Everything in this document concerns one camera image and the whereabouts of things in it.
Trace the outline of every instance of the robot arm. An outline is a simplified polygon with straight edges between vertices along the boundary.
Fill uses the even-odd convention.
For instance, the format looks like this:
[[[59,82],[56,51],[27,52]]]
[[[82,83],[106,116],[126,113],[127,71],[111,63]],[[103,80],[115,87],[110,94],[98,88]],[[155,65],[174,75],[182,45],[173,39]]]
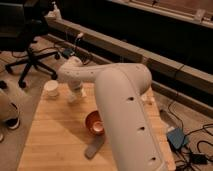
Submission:
[[[96,104],[119,171],[166,171],[140,95],[151,84],[142,64],[69,67],[60,70],[68,79],[94,82]]]

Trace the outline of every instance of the copper cup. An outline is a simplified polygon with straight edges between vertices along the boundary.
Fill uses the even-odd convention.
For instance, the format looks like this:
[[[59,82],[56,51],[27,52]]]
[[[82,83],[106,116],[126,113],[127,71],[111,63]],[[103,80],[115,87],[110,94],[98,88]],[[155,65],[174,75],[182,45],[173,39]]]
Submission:
[[[102,135],[104,133],[103,122],[97,110],[87,115],[85,124],[87,129],[94,135]]]

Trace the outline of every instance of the chair wheel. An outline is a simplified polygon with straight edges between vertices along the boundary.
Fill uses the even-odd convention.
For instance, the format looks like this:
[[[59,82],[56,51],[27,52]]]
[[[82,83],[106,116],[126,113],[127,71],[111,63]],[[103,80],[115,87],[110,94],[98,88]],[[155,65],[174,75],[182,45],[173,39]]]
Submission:
[[[6,89],[7,88],[7,83],[5,83],[4,81],[0,81],[0,88],[1,89]]]
[[[55,54],[55,59],[60,59],[60,55],[58,53]]]
[[[18,84],[20,88],[25,88],[27,86],[25,82],[19,82]]]
[[[51,78],[52,78],[52,80],[56,80],[58,78],[58,75],[57,74],[52,74]]]
[[[9,73],[9,74],[12,74],[13,73],[13,70],[11,69],[11,67],[9,67],[9,66],[5,66],[5,69],[6,69],[6,71]]]

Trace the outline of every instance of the screw hole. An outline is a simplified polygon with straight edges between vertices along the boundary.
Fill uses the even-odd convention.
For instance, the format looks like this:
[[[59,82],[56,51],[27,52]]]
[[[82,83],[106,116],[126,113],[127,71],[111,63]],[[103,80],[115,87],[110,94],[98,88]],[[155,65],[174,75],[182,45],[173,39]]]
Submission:
[[[156,161],[156,157],[152,157],[152,158],[149,160],[149,165],[152,165],[155,161]]]
[[[139,130],[140,130],[140,131],[144,131],[144,130],[145,130],[145,127],[142,126],[142,127],[139,128]]]
[[[133,100],[134,100],[134,97],[129,97],[127,100],[128,100],[128,101],[133,101]]]

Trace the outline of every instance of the wooden tabletop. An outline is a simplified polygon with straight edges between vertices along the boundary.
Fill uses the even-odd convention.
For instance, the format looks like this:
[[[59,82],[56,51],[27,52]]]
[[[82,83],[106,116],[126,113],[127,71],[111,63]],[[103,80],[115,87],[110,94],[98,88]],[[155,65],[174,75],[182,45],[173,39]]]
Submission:
[[[68,103],[68,87],[59,86],[59,96],[49,98],[43,92],[32,122],[18,171],[116,171],[110,146],[106,140],[92,160],[84,150],[93,140],[86,129],[86,116],[97,109],[93,84],[84,84],[85,98]],[[169,170],[175,163],[165,136],[151,88],[144,96],[147,111]]]

